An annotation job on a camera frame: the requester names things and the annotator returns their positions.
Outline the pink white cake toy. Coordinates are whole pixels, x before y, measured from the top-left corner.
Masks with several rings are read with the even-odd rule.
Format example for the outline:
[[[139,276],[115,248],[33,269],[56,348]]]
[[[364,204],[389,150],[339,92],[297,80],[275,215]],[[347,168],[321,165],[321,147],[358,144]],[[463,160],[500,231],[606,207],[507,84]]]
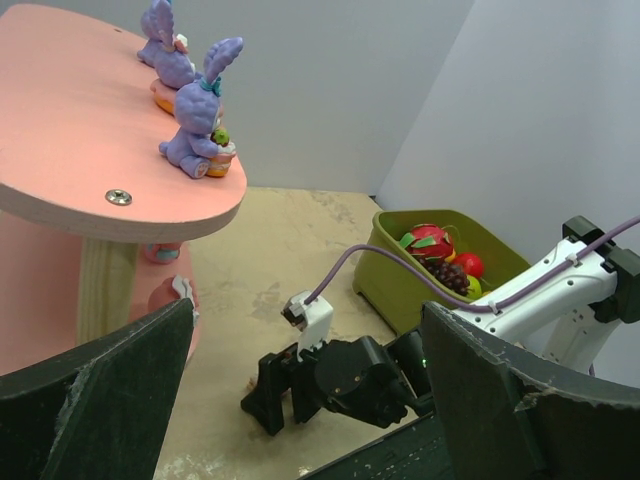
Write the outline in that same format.
[[[181,275],[166,278],[149,296],[147,308],[150,312],[181,299],[189,299],[193,304],[193,323],[198,324],[199,300],[194,282]]]

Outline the purple bunny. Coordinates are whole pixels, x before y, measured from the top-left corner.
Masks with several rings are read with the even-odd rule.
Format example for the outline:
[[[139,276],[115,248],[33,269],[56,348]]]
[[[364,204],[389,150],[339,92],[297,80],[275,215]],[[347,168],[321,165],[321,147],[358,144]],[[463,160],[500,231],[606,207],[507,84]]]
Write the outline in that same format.
[[[156,24],[163,46],[155,57],[157,79],[150,89],[156,104],[169,114],[174,113],[175,98],[178,90],[192,83],[197,77],[195,64],[188,54],[180,50],[184,48],[174,39],[174,14],[170,1],[160,0],[156,9]]]

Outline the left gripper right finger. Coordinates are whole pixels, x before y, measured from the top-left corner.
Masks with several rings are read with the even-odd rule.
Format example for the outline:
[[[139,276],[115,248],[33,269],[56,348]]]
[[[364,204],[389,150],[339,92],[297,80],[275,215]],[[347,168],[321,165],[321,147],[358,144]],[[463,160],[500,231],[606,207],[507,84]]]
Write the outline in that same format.
[[[638,389],[544,360],[434,302],[421,330],[456,478],[638,478]]]

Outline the small purple bunny cupcake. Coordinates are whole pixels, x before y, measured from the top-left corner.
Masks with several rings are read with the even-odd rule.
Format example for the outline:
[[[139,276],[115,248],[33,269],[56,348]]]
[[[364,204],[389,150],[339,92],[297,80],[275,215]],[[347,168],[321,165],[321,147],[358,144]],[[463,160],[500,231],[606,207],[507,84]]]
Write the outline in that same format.
[[[218,154],[219,146],[211,139],[220,110],[218,79],[243,47],[242,37],[216,42],[205,56],[204,72],[177,91],[173,115],[179,128],[171,140],[158,145],[158,150],[192,179],[205,176]]]

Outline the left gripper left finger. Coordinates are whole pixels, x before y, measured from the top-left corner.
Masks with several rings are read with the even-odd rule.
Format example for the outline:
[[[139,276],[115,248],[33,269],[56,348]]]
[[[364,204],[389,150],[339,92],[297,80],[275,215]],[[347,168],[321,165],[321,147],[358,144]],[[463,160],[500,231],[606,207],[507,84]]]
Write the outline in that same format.
[[[150,479],[194,331],[172,302],[1,378],[4,479]]]

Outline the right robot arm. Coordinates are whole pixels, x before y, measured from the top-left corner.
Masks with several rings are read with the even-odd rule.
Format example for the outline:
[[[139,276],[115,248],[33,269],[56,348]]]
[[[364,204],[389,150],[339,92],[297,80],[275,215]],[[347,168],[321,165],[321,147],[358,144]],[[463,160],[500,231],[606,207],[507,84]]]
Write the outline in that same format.
[[[589,369],[612,331],[639,319],[639,258],[577,216],[540,261],[493,291],[483,291],[432,225],[413,227],[391,260],[422,281],[443,310],[510,343],[555,324],[542,357],[576,371]],[[320,289],[300,292],[283,307],[298,340],[262,357],[241,409],[269,434],[284,426],[289,396],[296,423],[328,410],[386,428],[409,412],[430,415],[434,400],[422,336],[411,329],[380,344],[369,336],[332,340],[333,308]]]

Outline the purple bunny figure toy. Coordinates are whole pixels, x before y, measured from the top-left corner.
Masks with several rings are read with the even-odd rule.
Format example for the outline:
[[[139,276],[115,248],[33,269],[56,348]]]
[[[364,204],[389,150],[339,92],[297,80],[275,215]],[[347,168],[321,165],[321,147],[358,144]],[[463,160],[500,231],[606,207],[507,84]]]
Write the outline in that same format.
[[[156,9],[159,2],[161,1],[151,1],[150,6],[144,11],[140,20],[140,25],[143,33],[147,37],[147,42],[145,46],[137,52],[137,57],[140,61],[151,68],[155,68],[155,57],[163,46],[159,27],[156,24]],[[188,54],[187,37],[179,33],[174,34],[174,39],[184,47],[180,51]]]

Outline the strawberry cake toy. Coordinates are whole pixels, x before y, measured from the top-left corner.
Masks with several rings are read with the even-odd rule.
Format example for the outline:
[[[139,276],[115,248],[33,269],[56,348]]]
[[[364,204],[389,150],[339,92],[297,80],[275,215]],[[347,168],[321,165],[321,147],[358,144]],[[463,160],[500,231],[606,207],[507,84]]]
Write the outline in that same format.
[[[247,390],[251,391],[251,390],[255,389],[256,386],[257,386],[257,383],[258,383],[257,378],[256,377],[251,377],[247,382],[247,386],[246,386]]]

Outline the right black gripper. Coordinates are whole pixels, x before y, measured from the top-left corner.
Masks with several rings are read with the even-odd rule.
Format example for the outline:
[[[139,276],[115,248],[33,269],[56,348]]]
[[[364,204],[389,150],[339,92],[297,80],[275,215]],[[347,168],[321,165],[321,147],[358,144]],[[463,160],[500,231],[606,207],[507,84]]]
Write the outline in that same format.
[[[370,336],[333,340],[303,361],[291,386],[294,422],[307,423],[326,409],[380,428],[400,422],[415,407],[415,396],[395,361]],[[284,428],[282,396],[290,388],[291,353],[269,353],[258,362],[257,381],[240,402],[264,431]]]

